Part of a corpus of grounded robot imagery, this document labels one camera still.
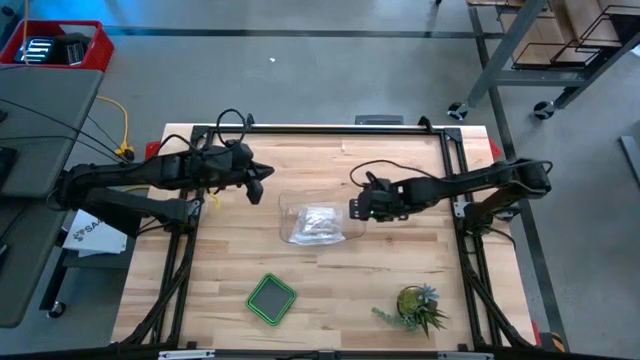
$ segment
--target red bin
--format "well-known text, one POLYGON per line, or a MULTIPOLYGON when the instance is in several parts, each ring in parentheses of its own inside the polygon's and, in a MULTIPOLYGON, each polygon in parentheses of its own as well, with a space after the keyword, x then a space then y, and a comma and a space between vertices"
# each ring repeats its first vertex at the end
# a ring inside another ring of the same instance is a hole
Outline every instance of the red bin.
MULTIPOLYGON (((57 36, 66 32, 63 25, 91 26, 95 27, 93 38, 87 47, 84 59, 80 64, 29 64, 34 67, 65 68, 65 69, 94 69, 107 71, 111 55, 113 55, 113 43, 104 32, 100 21, 67 21, 67 20, 29 20, 27 23, 27 36, 57 36)), ((24 21, 16 27, 9 42, 0 53, 0 64, 15 64, 13 57, 22 46, 22 31, 24 21)))

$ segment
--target green plate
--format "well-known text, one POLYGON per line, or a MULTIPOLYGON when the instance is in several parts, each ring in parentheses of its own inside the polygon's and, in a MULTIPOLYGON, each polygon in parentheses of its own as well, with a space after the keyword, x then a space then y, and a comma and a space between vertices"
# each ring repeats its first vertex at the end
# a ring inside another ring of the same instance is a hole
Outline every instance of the green plate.
POLYGON ((271 326, 282 320, 296 299, 296 292, 275 275, 265 275, 247 299, 247 307, 271 326))

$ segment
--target wooden tabletop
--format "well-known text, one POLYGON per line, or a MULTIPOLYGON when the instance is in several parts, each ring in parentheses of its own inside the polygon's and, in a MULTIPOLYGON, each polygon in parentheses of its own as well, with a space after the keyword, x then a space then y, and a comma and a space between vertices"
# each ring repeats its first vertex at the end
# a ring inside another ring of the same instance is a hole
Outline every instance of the wooden tabletop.
MULTIPOLYGON (((164 136, 180 134, 188 139, 191 129, 189 124, 168 124, 164 136)), ((485 128, 461 130, 470 170, 490 165, 493 160, 485 128)), ((273 166, 276 172, 263 181, 260 205, 249 204, 244 188, 229 188, 219 194, 220 208, 210 199, 203 206, 181 343, 197 341, 199 348, 277 350, 453 350, 460 343, 472 347, 448 201, 405 222, 369 222, 364 236, 334 245, 301 247, 280 238, 278 200, 283 191, 330 190, 346 204, 359 190, 349 181, 349 171, 374 159, 444 176, 437 137, 248 134, 245 142, 256 161, 273 166), (273 273, 297 292, 297 299, 276 327, 245 305, 266 273, 273 273), (446 330, 432 330, 426 338, 422 332, 394 328, 371 313, 374 306, 394 313, 400 290, 425 283, 441 296, 439 308, 449 316, 444 320, 446 330)), ((184 144, 172 140, 163 152, 184 149, 184 144)), ((392 180, 416 176, 390 165, 373 165, 367 170, 392 180)), ((363 178, 364 172, 356 174, 356 180, 363 178)), ((476 200, 488 194, 478 193, 476 200)), ((177 192, 152 189, 149 196, 166 199, 177 197, 177 192)), ((498 221, 494 226, 509 231, 498 221)), ((155 302, 168 239, 161 231, 138 239, 114 341, 129 335, 155 302)), ((492 234, 484 236, 484 243, 496 302, 522 336, 533 342, 513 245, 492 234)), ((477 297, 476 302, 488 340, 484 307, 477 297)), ((169 309, 164 335, 170 329, 173 306, 169 309)))

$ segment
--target concrete floor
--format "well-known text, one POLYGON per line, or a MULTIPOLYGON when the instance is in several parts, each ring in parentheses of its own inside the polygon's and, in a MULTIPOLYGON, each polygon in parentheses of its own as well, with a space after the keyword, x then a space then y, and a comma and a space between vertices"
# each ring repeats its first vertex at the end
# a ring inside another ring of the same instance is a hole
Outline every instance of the concrete floor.
MULTIPOLYGON (((444 0, 440 8, 418 0, 50 0, 34 2, 33 12, 39 18, 97 18, 106 25, 171 28, 471 30, 463 0, 444 0)), ((498 31, 495 10, 480 12, 485 30, 498 31)), ((112 40, 116 53, 100 93, 127 107, 131 143, 139 156, 146 142, 160 138, 165 123, 211 123, 227 107, 252 112, 259 123, 352 124, 360 114, 397 114, 407 123, 426 115, 435 124, 459 124, 444 110, 466 96, 481 72, 473 40, 112 40)), ((555 163, 553 191, 532 207, 568 342, 574 352, 637 357, 640 278, 634 275, 640 257, 640 192, 617 138, 640 135, 640 58, 623 57, 551 120, 528 118, 536 102, 552 100, 559 92, 500 89, 518 154, 555 163)), ((116 108, 96 102, 91 115, 119 141, 122 122, 116 108)), ((498 141, 488 98, 465 123, 485 125, 498 141)), ((83 130, 103 136, 89 122, 83 130)), ((69 165, 102 161, 77 147, 69 165)), ((512 231, 532 317, 545 330, 536 277, 517 221, 512 231)), ((0 353, 107 344, 125 278, 124 272, 71 271, 61 295, 69 309, 57 320, 37 311, 44 289, 40 284, 24 322, 0 330, 0 353)))

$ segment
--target potted plant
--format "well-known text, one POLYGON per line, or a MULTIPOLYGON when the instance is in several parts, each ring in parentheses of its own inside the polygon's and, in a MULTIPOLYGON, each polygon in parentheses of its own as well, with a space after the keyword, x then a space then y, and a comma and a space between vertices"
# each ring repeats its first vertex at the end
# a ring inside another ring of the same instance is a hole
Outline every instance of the potted plant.
POLYGON ((415 332, 418 326, 422 327, 424 333, 429 337, 429 325, 436 329, 446 329, 442 325, 443 318, 448 317, 438 310, 438 299, 436 289, 431 286, 409 286, 398 294, 398 313, 389 315, 384 311, 374 307, 371 311, 381 317, 388 324, 404 326, 407 330, 415 332))

